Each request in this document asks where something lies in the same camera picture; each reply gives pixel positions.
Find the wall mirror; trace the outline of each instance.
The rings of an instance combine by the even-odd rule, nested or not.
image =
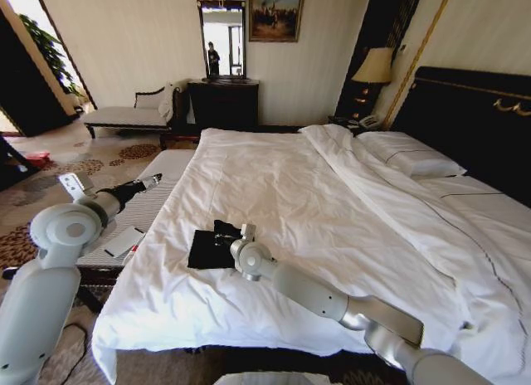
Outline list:
[[[197,0],[208,78],[245,78],[246,0]]]

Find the telephone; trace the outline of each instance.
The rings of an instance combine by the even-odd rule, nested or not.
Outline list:
[[[382,124],[382,122],[383,122],[383,120],[382,119],[378,119],[378,117],[376,115],[369,115],[369,116],[359,120],[359,124],[365,130],[378,129],[380,127],[380,125]]]

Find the black headboard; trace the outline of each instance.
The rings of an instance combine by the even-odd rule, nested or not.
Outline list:
[[[420,67],[391,130],[531,207],[531,76]]]

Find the green leaves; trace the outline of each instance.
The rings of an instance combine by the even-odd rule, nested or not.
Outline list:
[[[59,81],[64,92],[67,94],[74,93],[75,95],[79,95],[72,83],[72,75],[66,70],[65,63],[61,59],[64,56],[55,47],[55,44],[61,45],[61,42],[48,32],[39,28],[35,20],[32,20],[25,14],[19,14],[18,16],[32,36],[33,41],[37,44],[39,51],[44,56],[51,72],[53,72],[53,75]]]

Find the white duvet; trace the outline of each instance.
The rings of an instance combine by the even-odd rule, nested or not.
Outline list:
[[[116,379],[116,349],[205,344],[370,352],[363,334],[311,314],[267,280],[187,268],[196,229],[257,225],[276,259],[425,324],[491,381],[526,383],[530,299],[504,253],[424,187],[334,125],[302,134],[208,129],[98,318],[93,353]]]

